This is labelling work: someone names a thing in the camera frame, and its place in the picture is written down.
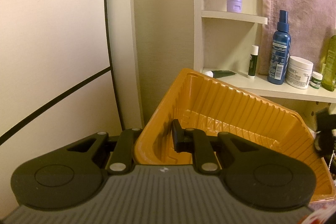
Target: purple tube cap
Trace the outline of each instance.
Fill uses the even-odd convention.
[[[233,13],[242,12],[242,3],[238,1],[227,1],[226,2],[226,11]]]

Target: orange basket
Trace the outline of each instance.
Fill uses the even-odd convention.
[[[296,112],[237,87],[183,69],[142,131],[134,148],[140,164],[183,165],[190,153],[176,153],[171,123],[216,136],[227,131],[310,166],[316,175],[311,202],[333,200],[335,186],[325,161],[313,148],[313,137]]]

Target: shelf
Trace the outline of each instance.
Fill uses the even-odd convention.
[[[202,10],[202,17],[231,19],[231,20],[247,21],[267,25],[267,17],[259,17],[255,15],[242,14],[242,13]]]
[[[306,90],[300,90],[286,82],[274,85],[267,81],[267,75],[256,75],[254,79],[248,79],[247,73],[238,72],[236,75],[222,77],[219,80],[259,96],[336,103],[336,91],[330,92],[322,87],[316,90],[310,86]]]

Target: barcode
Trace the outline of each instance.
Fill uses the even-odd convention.
[[[283,65],[277,65],[277,68],[275,69],[275,75],[274,79],[281,80],[282,70],[284,69]]]

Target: white logo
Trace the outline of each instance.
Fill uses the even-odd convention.
[[[167,168],[167,167],[164,167],[164,168],[161,168],[161,169],[159,169],[161,172],[163,172],[163,173],[166,173],[166,172],[168,172],[169,171],[169,169]]]

